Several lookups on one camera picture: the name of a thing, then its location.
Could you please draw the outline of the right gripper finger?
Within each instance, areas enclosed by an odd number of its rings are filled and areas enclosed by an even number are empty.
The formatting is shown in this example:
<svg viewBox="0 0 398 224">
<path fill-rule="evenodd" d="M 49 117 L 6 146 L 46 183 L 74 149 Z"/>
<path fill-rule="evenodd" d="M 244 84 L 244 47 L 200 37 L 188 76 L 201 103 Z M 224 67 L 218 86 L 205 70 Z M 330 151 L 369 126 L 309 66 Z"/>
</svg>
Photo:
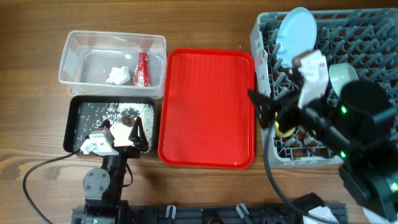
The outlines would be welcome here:
<svg viewBox="0 0 398 224">
<path fill-rule="evenodd" d="M 301 90 L 304 84 L 304 76 L 298 68 L 289 68 L 287 70 L 289 80 L 292 82 L 294 89 L 289 92 L 289 96 L 297 96 L 301 94 Z"/>
<path fill-rule="evenodd" d="M 255 90 L 248 90 L 248 96 L 254 106 L 260 127 L 266 129 L 272 126 L 275 113 L 280 110 L 280 103 Z"/>
</svg>

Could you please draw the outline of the yellow plastic cup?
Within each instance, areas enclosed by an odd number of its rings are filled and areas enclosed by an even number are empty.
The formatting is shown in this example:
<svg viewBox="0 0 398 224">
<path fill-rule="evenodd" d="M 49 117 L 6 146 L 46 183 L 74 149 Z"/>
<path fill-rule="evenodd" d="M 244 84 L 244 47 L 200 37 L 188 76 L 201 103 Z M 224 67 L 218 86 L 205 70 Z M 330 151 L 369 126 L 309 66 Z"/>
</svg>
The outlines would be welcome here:
<svg viewBox="0 0 398 224">
<path fill-rule="evenodd" d="M 296 126 L 292 124 L 294 121 L 294 116 L 291 114 L 283 115 L 282 117 L 282 130 L 280 130 L 280 124 L 278 120 L 274 122 L 274 131 L 275 135 L 280 137 L 280 138 L 286 138 L 291 136 L 295 130 Z"/>
</svg>

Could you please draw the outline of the brown food scrap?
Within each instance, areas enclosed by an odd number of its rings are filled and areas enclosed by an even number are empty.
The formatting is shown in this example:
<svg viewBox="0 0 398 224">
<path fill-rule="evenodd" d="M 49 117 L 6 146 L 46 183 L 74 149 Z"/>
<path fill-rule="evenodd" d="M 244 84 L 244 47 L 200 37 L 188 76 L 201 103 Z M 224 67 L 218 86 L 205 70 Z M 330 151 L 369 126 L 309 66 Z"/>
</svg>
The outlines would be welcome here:
<svg viewBox="0 0 398 224">
<path fill-rule="evenodd" d="M 135 123 L 135 119 L 132 116 L 127 114 L 121 118 L 121 122 L 123 125 L 125 125 L 127 127 L 133 127 L 134 123 Z"/>
</svg>

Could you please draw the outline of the mint green bowl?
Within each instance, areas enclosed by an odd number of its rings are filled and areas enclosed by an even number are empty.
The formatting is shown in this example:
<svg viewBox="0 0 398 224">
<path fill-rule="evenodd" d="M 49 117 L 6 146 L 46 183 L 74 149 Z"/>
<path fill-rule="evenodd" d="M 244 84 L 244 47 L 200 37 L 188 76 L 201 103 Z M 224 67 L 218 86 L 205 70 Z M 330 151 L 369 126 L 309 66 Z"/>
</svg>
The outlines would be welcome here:
<svg viewBox="0 0 398 224">
<path fill-rule="evenodd" d="M 349 63 L 333 64 L 329 67 L 329 79 L 337 96 L 349 82 L 359 80 L 355 68 Z"/>
</svg>

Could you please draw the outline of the large light blue plate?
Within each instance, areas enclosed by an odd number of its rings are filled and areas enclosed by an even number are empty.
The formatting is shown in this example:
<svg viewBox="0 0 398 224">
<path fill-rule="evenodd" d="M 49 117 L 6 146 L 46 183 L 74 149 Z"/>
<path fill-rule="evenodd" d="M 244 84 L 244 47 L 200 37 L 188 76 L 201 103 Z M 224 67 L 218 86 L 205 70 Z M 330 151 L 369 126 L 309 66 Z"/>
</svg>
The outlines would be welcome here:
<svg viewBox="0 0 398 224">
<path fill-rule="evenodd" d="M 292 67 L 292 60 L 301 53 L 312 50 L 317 38 L 314 16 L 304 7 L 291 10 L 282 21 L 275 44 L 279 46 L 276 57 L 281 66 Z"/>
</svg>

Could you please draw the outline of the white napkin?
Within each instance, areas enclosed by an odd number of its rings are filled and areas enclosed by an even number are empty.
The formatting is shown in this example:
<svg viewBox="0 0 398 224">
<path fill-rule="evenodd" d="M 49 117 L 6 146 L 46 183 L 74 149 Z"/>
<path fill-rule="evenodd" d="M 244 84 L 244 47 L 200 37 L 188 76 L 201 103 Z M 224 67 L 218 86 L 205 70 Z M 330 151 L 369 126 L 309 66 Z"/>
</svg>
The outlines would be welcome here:
<svg viewBox="0 0 398 224">
<path fill-rule="evenodd" d="M 129 67 L 113 67 L 111 69 L 111 73 L 109 74 L 109 78 L 106 81 L 115 85 L 122 85 L 128 82 L 130 80 L 130 77 L 131 76 L 129 74 Z"/>
</svg>

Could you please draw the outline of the red ketchup packet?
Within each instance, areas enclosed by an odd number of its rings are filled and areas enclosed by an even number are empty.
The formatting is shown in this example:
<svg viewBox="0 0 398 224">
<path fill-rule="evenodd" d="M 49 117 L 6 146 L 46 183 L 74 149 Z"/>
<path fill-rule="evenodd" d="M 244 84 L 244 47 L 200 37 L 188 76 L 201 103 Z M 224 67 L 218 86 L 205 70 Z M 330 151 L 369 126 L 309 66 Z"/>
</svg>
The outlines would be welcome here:
<svg viewBox="0 0 398 224">
<path fill-rule="evenodd" d="M 134 86 L 150 86 L 149 58 L 145 52 L 139 52 L 138 64 L 134 72 Z"/>
</svg>

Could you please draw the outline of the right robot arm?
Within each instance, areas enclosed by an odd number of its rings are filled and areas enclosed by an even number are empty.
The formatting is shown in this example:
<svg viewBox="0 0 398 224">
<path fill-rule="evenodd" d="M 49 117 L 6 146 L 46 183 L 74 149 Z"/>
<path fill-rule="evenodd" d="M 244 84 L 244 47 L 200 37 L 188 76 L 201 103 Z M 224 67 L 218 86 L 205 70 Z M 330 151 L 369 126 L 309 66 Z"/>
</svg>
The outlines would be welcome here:
<svg viewBox="0 0 398 224">
<path fill-rule="evenodd" d="M 327 102 L 325 68 L 290 70 L 298 91 L 278 100 L 248 90 L 261 128 L 296 126 L 343 160 L 339 175 L 358 205 L 389 222 L 397 221 L 397 146 L 390 130 L 397 108 L 381 86 L 367 80 L 347 83 L 335 106 Z"/>
</svg>

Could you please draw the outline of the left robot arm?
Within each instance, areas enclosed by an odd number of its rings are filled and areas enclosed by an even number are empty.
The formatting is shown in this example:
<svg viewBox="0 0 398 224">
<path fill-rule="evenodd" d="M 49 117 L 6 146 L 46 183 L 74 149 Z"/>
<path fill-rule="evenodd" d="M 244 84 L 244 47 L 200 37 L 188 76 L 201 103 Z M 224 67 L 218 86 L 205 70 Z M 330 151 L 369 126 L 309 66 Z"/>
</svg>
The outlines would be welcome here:
<svg viewBox="0 0 398 224">
<path fill-rule="evenodd" d="M 72 223 L 137 223 L 138 219 L 127 201 L 121 199 L 126 172 L 131 169 L 128 159 L 140 158 L 149 144 L 140 117 L 135 119 L 127 138 L 131 145 L 115 146 L 110 121 L 104 120 L 94 129 L 81 146 L 84 154 L 96 154 L 103 159 L 100 168 L 90 170 L 83 179 L 85 207 L 72 214 Z"/>
</svg>

